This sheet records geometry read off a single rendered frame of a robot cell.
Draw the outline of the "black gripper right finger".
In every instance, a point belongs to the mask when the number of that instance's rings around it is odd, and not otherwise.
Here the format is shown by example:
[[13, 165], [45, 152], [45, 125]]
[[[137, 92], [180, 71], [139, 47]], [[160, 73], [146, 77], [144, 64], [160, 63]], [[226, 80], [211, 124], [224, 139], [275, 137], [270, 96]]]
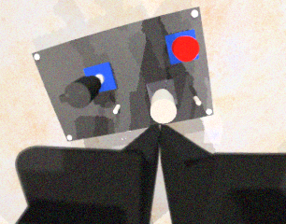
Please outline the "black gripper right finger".
[[168, 125], [160, 132], [171, 224], [218, 224], [231, 189], [286, 189], [286, 152], [212, 154]]

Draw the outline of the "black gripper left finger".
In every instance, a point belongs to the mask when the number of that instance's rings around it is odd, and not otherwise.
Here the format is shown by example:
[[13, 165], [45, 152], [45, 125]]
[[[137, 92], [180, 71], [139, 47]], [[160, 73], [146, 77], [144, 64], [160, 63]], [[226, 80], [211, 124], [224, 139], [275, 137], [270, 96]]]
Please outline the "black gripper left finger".
[[119, 205], [126, 224], [150, 224], [160, 127], [152, 124], [123, 149], [31, 146], [15, 169], [24, 198]]

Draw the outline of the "grey circuit board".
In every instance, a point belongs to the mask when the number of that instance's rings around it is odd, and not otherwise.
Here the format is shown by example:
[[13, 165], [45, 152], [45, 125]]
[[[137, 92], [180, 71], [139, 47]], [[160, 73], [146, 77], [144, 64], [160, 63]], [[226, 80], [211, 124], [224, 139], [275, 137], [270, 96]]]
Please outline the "grey circuit board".
[[200, 6], [31, 54], [67, 142], [214, 115]]

